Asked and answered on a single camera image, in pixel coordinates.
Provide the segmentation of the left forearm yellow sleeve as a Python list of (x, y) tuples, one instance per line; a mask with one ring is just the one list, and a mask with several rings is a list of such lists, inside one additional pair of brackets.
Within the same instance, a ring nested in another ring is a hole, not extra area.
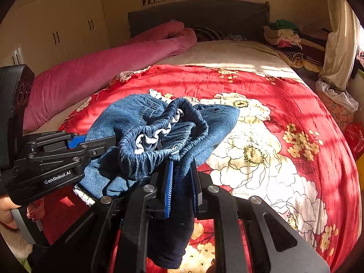
[(27, 272), (31, 272), (28, 257), (33, 252), (33, 245), (25, 240), (19, 229), (9, 228), (3, 223), (1, 223), (1, 235), (19, 263)]

